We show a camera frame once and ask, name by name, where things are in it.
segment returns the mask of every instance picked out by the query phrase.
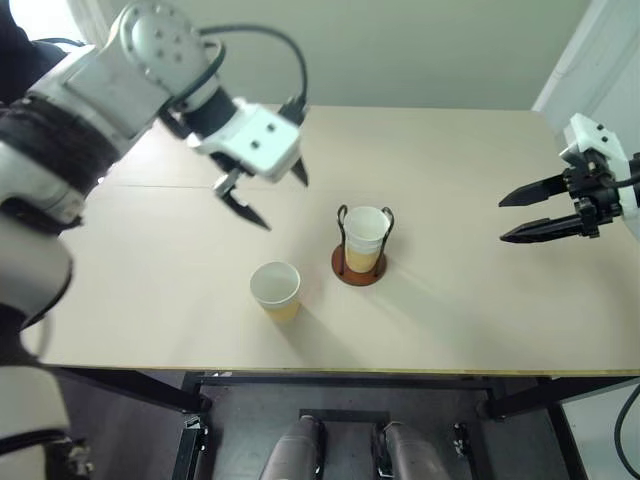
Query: white paper cup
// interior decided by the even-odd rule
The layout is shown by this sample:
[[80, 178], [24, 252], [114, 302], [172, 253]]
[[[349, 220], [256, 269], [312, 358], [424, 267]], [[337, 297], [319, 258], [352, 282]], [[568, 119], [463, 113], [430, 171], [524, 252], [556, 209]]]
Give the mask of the white paper cup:
[[253, 273], [249, 287], [253, 297], [273, 320], [286, 321], [298, 313], [300, 283], [300, 273], [293, 265], [271, 262]]
[[356, 207], [347, 213], [346, 260], [352, 271], [366, 273], [375, 266], [390, 225], [389, 218], [376, 207]]

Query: brown coaster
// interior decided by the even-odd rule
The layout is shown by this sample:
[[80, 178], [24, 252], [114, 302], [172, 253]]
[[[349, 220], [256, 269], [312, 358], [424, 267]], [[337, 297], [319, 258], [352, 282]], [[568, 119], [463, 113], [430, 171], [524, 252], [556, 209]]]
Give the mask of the brown coaster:
[[371, 285], [380, 280], [384, 276], [384, 272], [387, 270], [387, 257], [383, 253], [382, 258], [380, 258], [380, 263], [378, 264], [378, 271], [380, 272], [378, 276], [374, 275], [376, 270], [375, 267], [366, 273], [356, 273], [349, 269], [347, 262], [344, 263], [344, 274], [340, 275], [340, 269], [342, 268], [342, 252], [342, 245], [338, 245], [331, 255], [331, 267], [333, 268], [333, 273], [336, 274], [336, 277], [344, 283], [348, 283], [349, 285], [356, 287], [366, 287], [367, 285]]

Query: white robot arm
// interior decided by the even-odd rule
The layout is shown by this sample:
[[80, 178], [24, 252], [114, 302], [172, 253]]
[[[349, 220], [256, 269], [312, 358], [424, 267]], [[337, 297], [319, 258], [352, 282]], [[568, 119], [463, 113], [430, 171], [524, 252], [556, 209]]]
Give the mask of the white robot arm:
[[[231, 99], [220, 84], [224, 46], [203, 35], [239, 30], [277, 36], [301, 61], [302, 93], [278, 113]], [[160, 118], [225, 171], [217, 196], [268, 228], [232, 191], [245, 174], [275, 183], [291, 170], [307, 184], [299, 132], [306, 85], [304, 59], [286, 35], [255, 25], [197, 30], [175, 7], [140, 1], [119, 15], [105, 48], [69, 55], [0, 116], [0, 478], [51, 475], [52, 446], [77, 467], [77, 477], [64, 478], [85, 478], [83, 449], [65, 440], [56, 382], [19, 335], [70, 283], [71, 256], [58, 234], [80, 224], [89, 192]]]
[[567, 148], [560, 157], [569, 168], [517, 188], [500, 206], [531, 205], [568, 192], [576, 213], [525, 223], [500, 238], [512, 243], [548, 242], [573, 235], [596, 238], [600, 225], [622, 216], [640, 241], [640, 153], [627, 159], [614, 132], [579, 113], [571, 117], [565, 139]]

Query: stacked paper cup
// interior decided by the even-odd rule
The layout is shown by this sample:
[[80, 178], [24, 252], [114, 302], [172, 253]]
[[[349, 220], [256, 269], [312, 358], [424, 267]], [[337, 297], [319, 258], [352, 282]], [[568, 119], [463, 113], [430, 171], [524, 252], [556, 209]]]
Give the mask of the stacked paper cup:
[[375, 266], [390, 225], [389, 218], [375, 207], [356, 207], [347, 213], [344, 219], [346, 256], [352, 271], [365, 273]]

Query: beige tabletop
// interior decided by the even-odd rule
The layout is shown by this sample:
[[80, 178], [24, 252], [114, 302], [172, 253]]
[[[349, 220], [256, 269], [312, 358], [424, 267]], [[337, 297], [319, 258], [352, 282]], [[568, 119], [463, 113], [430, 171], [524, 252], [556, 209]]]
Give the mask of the beige tabletop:
[[[26, 334], [43, 359], [127, 368], [605, 373], [640, 369], [640, 247], [621, 221], [597, 240], [498, 237], [572, 213], [568, 196], [499, 209], [565, 165], [531, 112], [315, 107], [304, 125], [311, 185], [242, 182], [271, 224], [235, 217], [219, 171], [157, 126], [89, 197], [64, 235], [71, 289]], [[330, 266], [336, 210], [396, 216], [379, 283]], [[284, 260], [303, 279], [290, 324], [266, 317], [251, 273]]]

